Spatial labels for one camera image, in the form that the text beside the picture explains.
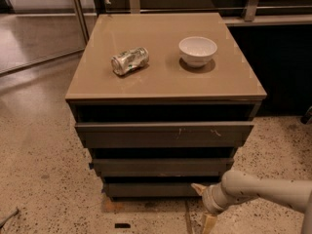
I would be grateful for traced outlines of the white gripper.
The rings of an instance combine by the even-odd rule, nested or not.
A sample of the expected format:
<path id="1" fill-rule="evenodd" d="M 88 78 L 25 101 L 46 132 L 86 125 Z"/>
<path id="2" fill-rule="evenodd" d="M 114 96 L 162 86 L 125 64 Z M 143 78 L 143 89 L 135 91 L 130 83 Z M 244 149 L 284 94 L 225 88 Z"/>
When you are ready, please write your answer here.
<path id="1" fill-rule="evenodd" d="M 191 187 L 198 195 L 202 195 L 204 206 L 209 212 L 203 213 L 201 234 L 211 234 L 217 221 L 217 215 L 230 207 L 231 197 L 222 190 L 219 183 L 208 187 L 203 184 L 192 183 Z"/>

